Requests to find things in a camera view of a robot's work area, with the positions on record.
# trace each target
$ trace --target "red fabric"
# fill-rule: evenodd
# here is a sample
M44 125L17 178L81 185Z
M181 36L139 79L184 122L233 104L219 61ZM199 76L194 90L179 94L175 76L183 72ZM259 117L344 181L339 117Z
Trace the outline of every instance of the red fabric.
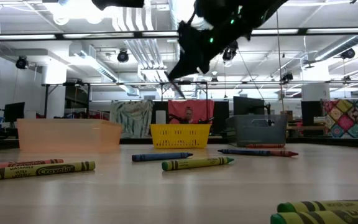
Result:
M184 118L186 116L186 109L190 107L193 111L193 122L197 124L198 120L205 121L214 116L214 101L208 100L208 117L206 108L206 100L186 100L186 101L168 101L168 113ZM178 124L179 121L172 119L171 124Z

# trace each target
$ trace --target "green crayon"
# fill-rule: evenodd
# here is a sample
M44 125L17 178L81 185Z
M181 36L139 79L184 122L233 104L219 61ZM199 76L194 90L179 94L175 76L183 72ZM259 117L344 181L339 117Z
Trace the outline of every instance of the green crayon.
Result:
M94 170L94 161L0 168L0 180Z
M358 209L319 212L286 212L270 217L270 224L358 224Z
M277 212L315 212L352 209L358 209L358 200L286 202L277 206Z
M214 157L207 159L185 159L180 161L167 161L162 162L161 166L164 171L190 169L206 166L218 166L228 164L234 159L228 157Z

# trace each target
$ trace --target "blue crayon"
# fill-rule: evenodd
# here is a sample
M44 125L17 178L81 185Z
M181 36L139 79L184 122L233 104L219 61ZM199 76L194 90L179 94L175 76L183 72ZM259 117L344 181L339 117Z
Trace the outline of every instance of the blue crayon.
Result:
M192 155L193 154L189 152L141 154L141 155L132 155L132 161L142 162L142 161L154 161L154 160L164 160L164 159L186 159L187 157Z
M291 157L297 156L298 153L291 151L271 151L271 150L237 150L237 149L221 149L218 150L223 154L237 154L247 156L280 156L280 157Z

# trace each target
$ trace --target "ceiling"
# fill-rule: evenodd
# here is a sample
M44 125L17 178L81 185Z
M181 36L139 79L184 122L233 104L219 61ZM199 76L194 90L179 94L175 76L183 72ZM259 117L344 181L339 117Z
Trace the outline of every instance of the ceiling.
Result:
M192 4L190 0L180 0L184 4ZM298 27L358 27L358 2L350 5L349 1L344 0L289 0L278 10L279 28L298 28ZM168 0L152 0L152 23L156 30L172 29L170 11L167 10ZM90 24L86 19L70 19L70 21L59 26L53 22L53 14L46 11L42 4L32 4L39 12L23 4L0 5L0 28L2 34L22 34L22 33L56 33L56 32L99 32L114 31L111 18L106 13L99 24ZM262 28L276 28L276 15L270 18ZM240 53L232 61L230 67L225 67L221 55L215 57L210 63L210 71L205 75L192 76L191 80L210 80L212 71L216 71L219 81L249 81L252 78L257 81L271 80L277 78L278 69L291 60L299 61L290 69L294 74L294 79L300 79L301 67L300 60L294 59L297 55L304 52L312 54L327 47L329 44L342 38L337 35L318 35L307 37L253 37L250 42L245 38L240 38ZM92 82L100 82L101 75L92 67L83 65L75 57L67 54L68 46L71 41L37 41L37 42L4 42L7 46L15 49L48 49L51 52L65 59L70 69L68 77L82 78ZM92 45L97 51L97 58L111 71L115 72L119 79L125 82L139 82L138 62L129 54L129 61L118 63L116 57L119 49L126 48L123 40L87 40L82 41L83 45ZM172 40L157 39L159 52L162 56L164 65L170 70L176 64L175 45ZM358 70L358 45L353 47L356 51L354 59L343 61L340 58L328 60L329 74L331 79L341 79L345 73ZM216 85L211 88L255 88L254 86L238 85ZM102 91L122 91L119 88L101 88Z

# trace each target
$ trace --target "person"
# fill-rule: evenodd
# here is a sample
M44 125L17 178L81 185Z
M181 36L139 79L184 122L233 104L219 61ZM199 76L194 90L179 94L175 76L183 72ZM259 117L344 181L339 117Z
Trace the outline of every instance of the person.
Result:
M169 114L170 121L172 119L176 119L179 121L180 124L192 124L193 123L193 110L188 106L186 108L186 115L184 118L176 116L174 114Z

